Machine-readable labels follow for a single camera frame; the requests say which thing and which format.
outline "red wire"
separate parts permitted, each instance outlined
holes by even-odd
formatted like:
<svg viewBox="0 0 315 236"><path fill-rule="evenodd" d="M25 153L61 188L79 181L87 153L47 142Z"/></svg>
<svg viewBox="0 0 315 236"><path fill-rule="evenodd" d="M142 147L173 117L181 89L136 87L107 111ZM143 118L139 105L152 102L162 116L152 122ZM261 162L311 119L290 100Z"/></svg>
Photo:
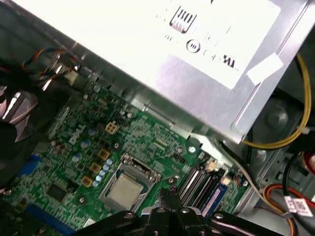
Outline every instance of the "red wire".
<svg viewBox="0 0 315 236"><path fill-rule="evenodd" d="M267 196L270 195L270 192L273 190L273 189L282 189L282 184L275 184L275 185L272 185L270 188L268 188L267 190ZM311 207L311 208L315 208L315 203L313 203L310 199L306 198L303 196L303 194L299 193L298 191L296 191L295 189L293 188L289 188L289 192L294 194L295 196L299 197L299 198L304 198L305 201L307 202L307 204Z"/></svg>

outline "ram slot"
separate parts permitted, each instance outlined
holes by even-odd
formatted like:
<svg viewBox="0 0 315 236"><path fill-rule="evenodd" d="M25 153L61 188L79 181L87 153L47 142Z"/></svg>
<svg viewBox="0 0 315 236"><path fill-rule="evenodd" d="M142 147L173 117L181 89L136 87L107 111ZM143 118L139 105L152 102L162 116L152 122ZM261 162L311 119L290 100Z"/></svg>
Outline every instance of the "ram slot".
<svg viewBox="0 0 315 236"><path fill-rule="evenodd" d="M209 197L209 194L213 192L217 183L220 181L221 177L217 175L216 172L210 172L211 177L208 181L202 185L201 190L198 191L198 195L195 198L195 201L191 205L192 207L199 208Z"/></svg>
<svg viewBox="0 0 315 236"><path fill-rule="evenodd" d="M181 199L183 206L189 206L189 202L196 194L196 191L199 186L203 184L203 182L209 177L208 173L200 171L195 178L195 181L192 183L191 187L189 188L188 192L185 194L183 199Z"/></svg>
<svg viewBox="0 0 315 236"><path fill-rule="evenodd" d="M225 195L227 191L227 186L218 183L212 192L212 194L208 197L205 204L201 206L201 214L203 217L208 218L210 217L210 214L215 211L218 204L222 200L223 196Z"/></svg>
<svg viewBox="0 0 315 236"><path fill-rule="evenodd" d="M193 186L200 172L201 172L201 169L197 169L197 168L193 168L189 172L189 175L186 177L184 183L182 184L182 186L180 186L179 197L181 200L183 200L185 195L188 193L189 189Z"/></svg>

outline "dell logo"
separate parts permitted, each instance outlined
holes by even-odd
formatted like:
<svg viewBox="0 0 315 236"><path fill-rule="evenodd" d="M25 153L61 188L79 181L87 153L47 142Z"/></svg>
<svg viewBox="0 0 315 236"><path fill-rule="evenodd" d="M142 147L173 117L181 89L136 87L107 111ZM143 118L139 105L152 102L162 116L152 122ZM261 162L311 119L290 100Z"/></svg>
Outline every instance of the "dell logo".
<svg viewBox="0 0 315 236"><path fill-rule="evenodd" d="M78 125L78 128L75 130L75 132L72 134L72 137L69 139L69 143L75 145L77 139L80 137L80 134L82 134L84 129L85 125Z"/></svg>

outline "blue ram slot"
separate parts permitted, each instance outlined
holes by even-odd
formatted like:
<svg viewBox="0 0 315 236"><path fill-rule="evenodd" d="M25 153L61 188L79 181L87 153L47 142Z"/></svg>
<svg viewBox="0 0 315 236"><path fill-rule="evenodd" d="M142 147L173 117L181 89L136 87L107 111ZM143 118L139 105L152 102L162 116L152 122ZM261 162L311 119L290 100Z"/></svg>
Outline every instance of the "blue ram slot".
<svg viewBox="0 0 315 236"><path fill-rule="evenodd" d="M221 183L217 184L216 188L212 191L206 203L201 208L201 214L203 217L205 218L210 217L210 214L217 208L226 191L227 186Z"/></svg>
<svg viewBox="0 0 315 236"><path fill-rule="evenodd" d="M63 222L56 219L55 217L53 217L49 213L45 212L44 210L40 209L36 205L33 205L33 204L29 205L26 208L26 212L29 212L30 214L32 214L33 216L38 218L40 221L53 227L54 229L56 229L57 231L59 231L63 235L70 235L70 234L75 233L75 230L71 229L70 227L65 225Z"/></svg>

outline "black wire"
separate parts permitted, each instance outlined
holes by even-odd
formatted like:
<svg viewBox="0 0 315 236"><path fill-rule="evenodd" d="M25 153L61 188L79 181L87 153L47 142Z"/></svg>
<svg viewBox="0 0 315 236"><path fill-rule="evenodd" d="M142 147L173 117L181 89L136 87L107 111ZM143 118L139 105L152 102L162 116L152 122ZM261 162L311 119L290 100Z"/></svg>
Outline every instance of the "black wire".
<svg viewBox="0 0 315 236"><path fill-rule="evenodd" d="M252 128L248 132L247 137L248 137L248 141L252 143L253 142L253 131L252 131ZM251 164L251 160L252 160L252 147L248 145L247 153L246 153L246 164L250 165Z"/></svg>
<svg viewBox="0 0 315 236"><path fill-rule="evenodd" d="M289 182L289 174L292 169L292 166L295 162L295 160L299 157L299 154L294 154L288 164L285 167L284 173L283 173L283 182L282 182L282 190L283 194L285 196L289 196L289 191L288 191L288 182ZM292 216L294 219L310 234L310 235L315 235L315 229L312 228L308 223L306 223L297 213L292 213Z"/></svg>
<svg viewBox="0 0 315 236"><path fill-rule="evenodd" d="M249 169L249 167L246 165L246 163L242 160L241 157L239 157L235 152L233 152L231 149L229 149L222 141L219 141L219 144L222 146L222 148L224 149L224 151L226 151L227 154L229 154L233 159L235 159L238 163L240 163L240 165L246 170L246 172L249 174L249 176L251 177L251 181L254 183L255 187L257 189L259 189L258 184L251 172L251 170Z"/></svg>

